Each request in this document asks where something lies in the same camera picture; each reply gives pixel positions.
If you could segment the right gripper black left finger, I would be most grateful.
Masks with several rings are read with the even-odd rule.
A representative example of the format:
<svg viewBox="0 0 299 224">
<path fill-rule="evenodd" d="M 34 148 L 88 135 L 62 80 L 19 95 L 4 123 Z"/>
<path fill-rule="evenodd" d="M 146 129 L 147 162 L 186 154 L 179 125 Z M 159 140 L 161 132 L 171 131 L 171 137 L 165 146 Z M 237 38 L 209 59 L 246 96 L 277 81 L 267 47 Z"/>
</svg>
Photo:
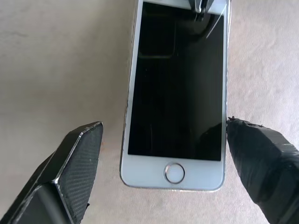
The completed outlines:
<svg viewBox="0 0 299 224">
<path fill-rule="evenodd" d="M 0 224 L 81 224 L 99 162 L 103 124 L 70 131 L 35 170 Z"/>
</svg>

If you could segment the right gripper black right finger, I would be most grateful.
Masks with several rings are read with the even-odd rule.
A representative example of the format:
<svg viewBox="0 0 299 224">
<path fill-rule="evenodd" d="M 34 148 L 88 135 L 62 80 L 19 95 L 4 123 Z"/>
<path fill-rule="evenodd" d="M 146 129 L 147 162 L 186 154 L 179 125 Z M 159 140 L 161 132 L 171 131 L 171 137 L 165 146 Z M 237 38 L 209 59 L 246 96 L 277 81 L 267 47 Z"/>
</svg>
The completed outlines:
<svg viewBox="0 0 299 224">
<path fill-rule="evenodd" d="M 299 150 L 280 132 L 231 117 L 227 140 L 241 182 L 270 224 L 299 224 Z"/>
</svg>

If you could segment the white smartphone with black screen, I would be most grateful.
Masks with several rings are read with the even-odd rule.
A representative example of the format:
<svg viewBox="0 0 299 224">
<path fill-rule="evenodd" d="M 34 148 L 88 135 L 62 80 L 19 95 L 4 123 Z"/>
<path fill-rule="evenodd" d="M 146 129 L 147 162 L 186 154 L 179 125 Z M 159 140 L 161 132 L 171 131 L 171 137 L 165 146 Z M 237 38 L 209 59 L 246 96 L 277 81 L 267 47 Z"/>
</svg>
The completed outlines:
<svg viewBox="0 0 299 224">
<path fill-rule="evenodd" d="M 120 177 L 215 191 L 225 178 L 230 0 L 138 0 Z"/>
</svg>

